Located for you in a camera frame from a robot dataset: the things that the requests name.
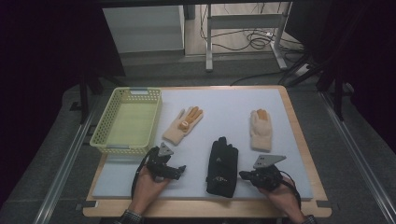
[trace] yellow plastic basket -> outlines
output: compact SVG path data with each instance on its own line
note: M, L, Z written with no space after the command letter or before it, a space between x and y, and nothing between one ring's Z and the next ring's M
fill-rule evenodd
M156 88L116 88L90 145L103 153L145 155L157 132L163 100Z

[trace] glove cuff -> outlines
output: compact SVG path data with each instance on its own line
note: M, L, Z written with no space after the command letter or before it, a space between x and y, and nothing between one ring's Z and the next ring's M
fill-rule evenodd
M171 141L175 146L177 146L181 139L183 139L184 133L179 129L168 129L163 133L163 138Z
M251 136L251 147L262 149L262 150L271 150L272 142L271 136Z

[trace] person's left hand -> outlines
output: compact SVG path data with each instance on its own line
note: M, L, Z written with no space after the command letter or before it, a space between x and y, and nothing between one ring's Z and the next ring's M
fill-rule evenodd
M157 199L158 195L166 188L171 179L165 178L162 182L155 182L149 169L143 166L134 189L134 198L128 210L142 215L149 205Z

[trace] white metal stand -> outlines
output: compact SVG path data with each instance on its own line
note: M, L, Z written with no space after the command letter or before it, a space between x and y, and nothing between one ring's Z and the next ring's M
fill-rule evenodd
M207 39L206 39L206 72L213 71L212 30L219 29L249 29L249 28L278 28L275 40L270 43L277 63L281 70L285 70L285 60L280 54L279 42L289 16L290 2L282 14L263 15L219 15L212 16L211 5L207 5Z

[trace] table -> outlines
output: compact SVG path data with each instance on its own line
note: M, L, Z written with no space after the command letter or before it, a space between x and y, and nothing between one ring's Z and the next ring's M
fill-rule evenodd
M332 213L330 207L322 207L321 204L327 202L327 196L320 182L317 169L311 158L308 146L304 140L303 132L294 114L290 98L284 87L281 86L249 86L249 87L180 87L163 88L163 90L249 90L249 89L277 89L281 95L283 104L287 111L290 126L293 130L296 143L300 150L302 160L307 171L313 199L309 202L302 202L302 211L305 214L312 214L316 217L328 217ZM106 161L103 155L97 168L92 186L87 197L87 201L96 201L95 207L85 207L83 214L87 217L119 217L130 200L121 199L99 199L92 197L92 192L99 174ZM281 217L282 214L275 209L271 203L264 200L157 200L154 202L145 217Z

